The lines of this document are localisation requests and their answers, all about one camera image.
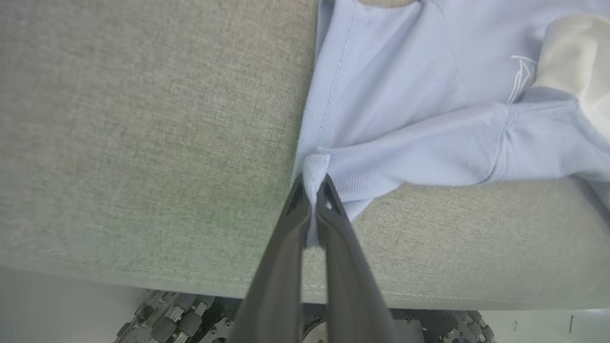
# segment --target beige fabric surface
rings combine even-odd
[[[290,187],[315,0],[0,0],[0,263],[241,297]],[[404,186],[354,226],[390,306],[610,306],[575,179]],[[304,299],[325,300],[307,251]]]

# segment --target light blue fabric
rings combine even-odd
[[[578,101],[528,90],[546,26],[609,9],[582,0],[423,0],[397,9],[322,1],[294,175],[303,172],[312,202],[331,175],[350,218],[405,182],[575,173],[610,181],[610,148]]]

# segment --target embroidered logo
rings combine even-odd
[[[511,95],[506,101],[507,104],[514,103],[519,99],[521,93],[534,83],[534,79],[536,78],[536,66],[538,65],[535,60],[530,59],[529,57],[513,55],[511,58],[519,61],[519,71],[517,72],[517,75],[515,75],[515,82],[512,85]]]

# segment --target white floor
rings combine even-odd
[[[113,342],[117,331],[133,318],[145,297],[141,289],[5,267],[0,267],[0,280],[2,343]],[[610,309],[482,311],[481,314],[499,343],[610,342]]]

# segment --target white logo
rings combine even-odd
[[[514,103],[524,90],[528,89],[536,78],[536,63],[535,60],[524,56],[511,56],[519,61],[519,71],[515,75],[515,82],[512,85],[511,95],[508,97],[507,104]]]

